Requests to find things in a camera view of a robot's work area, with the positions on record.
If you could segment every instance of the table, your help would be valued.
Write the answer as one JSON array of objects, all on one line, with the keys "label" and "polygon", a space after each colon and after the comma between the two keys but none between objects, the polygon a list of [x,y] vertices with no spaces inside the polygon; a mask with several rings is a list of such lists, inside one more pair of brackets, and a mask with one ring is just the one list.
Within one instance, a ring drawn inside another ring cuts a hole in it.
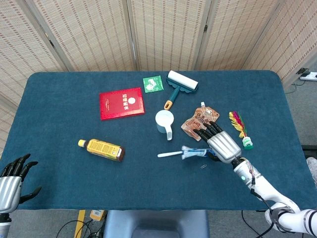
[{"label": "table", "polygon": [[[22,193],[43,187],[20,209],[214,209],[255,210],[232,166],[208,158],[157,158],[182,145],[206,148],[180,128],[204,101],[220,113],[217,123],[242,145],[230,124],[239,111],[254,149],[243,156],[301,209],[316,207],[317,191],[306,165],[279,77],[272,71],[180,72],[199,82],[196,93],[180,93],[171,112],[173,139],[157,131],[155,114],[173,88],[167,72],[39,72],[28,79],[5,146],[1,166],[26,153],[33,167]],[[160,75],[164,90],[144,93],[144,77]],[[99,93],[141,87],[146,113],[101,121]],[[79,139],[100,139],[126,149],[123,162],[89,154]]]}]

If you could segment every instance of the white power socket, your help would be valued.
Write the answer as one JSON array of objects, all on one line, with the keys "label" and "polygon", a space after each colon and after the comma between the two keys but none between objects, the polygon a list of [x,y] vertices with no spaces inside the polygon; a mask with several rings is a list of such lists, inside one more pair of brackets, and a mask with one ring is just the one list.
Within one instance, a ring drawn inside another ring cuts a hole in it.
[{"label": "white power socket", "polygon": [[306,77],[299,77],[301,80],[317,81],[317,72],[311,72]]}]

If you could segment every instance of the yellow bottle label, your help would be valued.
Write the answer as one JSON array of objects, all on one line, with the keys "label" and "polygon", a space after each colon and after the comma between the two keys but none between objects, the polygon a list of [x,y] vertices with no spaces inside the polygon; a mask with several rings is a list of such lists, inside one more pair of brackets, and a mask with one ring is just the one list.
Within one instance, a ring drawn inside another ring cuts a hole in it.
[{"label": "yellow bottle label", "polygon": [[96,139],[89,141],[87,151],[112,160],[118,160],[117,157],[119,157],[121,153],[120,146]]}]

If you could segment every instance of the yellow box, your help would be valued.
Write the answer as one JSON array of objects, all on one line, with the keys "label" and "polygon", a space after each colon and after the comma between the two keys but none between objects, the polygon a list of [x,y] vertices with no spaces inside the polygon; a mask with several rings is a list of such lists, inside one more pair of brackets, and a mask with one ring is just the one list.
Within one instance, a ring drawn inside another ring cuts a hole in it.
[{"label": "yellow box", "polygon": [[90,218],[95,221],[101,221],[103,218],[105,218],[107,214],[107,211],[105,210],[91,210]]}]

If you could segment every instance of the red certificate book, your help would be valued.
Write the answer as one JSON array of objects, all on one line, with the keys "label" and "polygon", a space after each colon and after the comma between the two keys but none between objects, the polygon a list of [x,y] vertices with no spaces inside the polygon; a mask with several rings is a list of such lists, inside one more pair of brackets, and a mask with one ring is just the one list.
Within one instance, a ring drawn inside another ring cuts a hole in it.
[{"label": "red certificate book", "polygon": [[99,94],[101,120],[144,114],[141,88]]}]

